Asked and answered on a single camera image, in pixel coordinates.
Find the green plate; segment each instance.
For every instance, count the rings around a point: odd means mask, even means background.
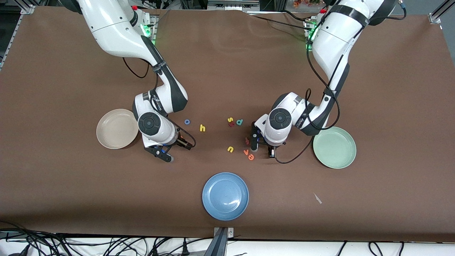
[[[352,136],[338,127],[320,131],[314,137],[313,150],[321,163],[333,169],[348,167],[357,153]]]

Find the beige plate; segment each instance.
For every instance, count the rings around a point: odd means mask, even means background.
[[[96,137],[106,148],[119,149],[128,146],[136,138],[138,130],[133,112],[115,109],[98,122]]]

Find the robotic arm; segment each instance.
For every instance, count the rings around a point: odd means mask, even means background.
[[[61,0],[68,9],[83,14],[98,45],[118,57],[147,61],[163,85],[137,95],[133,113],[138,121],[145,149],[155,157],[171,162],[167,152],[177,144],[190,150],[193,146],[181,138],[167,114],[181,111],[188,102],[183,86],[173,75],[150,40],[150,15],[133,10],[127,0]]]
[[[348,56],[352,46],[370,20],[374,20],[372,25],[379,24],[384,19],[376,17],[387,17],[394,6],[395,0],[339,0],[322,17],[312,51],[316,62],[330,79],[329,89],[325,89],[319,106],[293,92],[278,97],[271,112],[252,125],[253,152],[257,151],[258,144],[266,144],[269,157],[275,157],[276,147],[285,143],[292,126],[309,136],[319,134],[327,125],[335,97],[338,97],[349,73]]]

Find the brown tabletop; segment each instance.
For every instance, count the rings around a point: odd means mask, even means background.
[[[318,103],[324,86],[302,38],[298,28],[240,11],[163,18],[157,48],[189,97],[170,118],[197,140],[191,151],[173,148],[167,164],[138,139],[110,150],[95,133],[105,113],[131,109],[154,74],[138,79],[103,52],[81,15],[37,7],[0,72],[0,219],[70,233],[204,237],[233,226],[242,238],[454,241],[455,69],[440,27],[411,15],[365,29],[339,97],[337,126],[357,145],[345,169],[325,167],[311,148],[287,165],[264,147],[253,161],[243,153],[250,123],[279,95],[310,87]],[[243,124],[230,128],[228,117]],[[309,140],[293,128],[279,158]],[[229,222],[202,205],[205,182],[219,172],[240,175],[250,192],[246,211]]]

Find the plate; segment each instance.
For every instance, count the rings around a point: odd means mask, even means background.
[[[217,220],[233,220],[248,205],[248,187],[242,178],[233,173],[212,176],[202,190],[205,210]]]
[[[333,169],[348,167],[357,154],[352,136],[338,127],[320,131],[314,137],[313,150],[322,164]]]
[[[115,109],[104,115],[98,122],[96,137],[106,148],[119,149],[133,142],[138,131],[133,112]]]

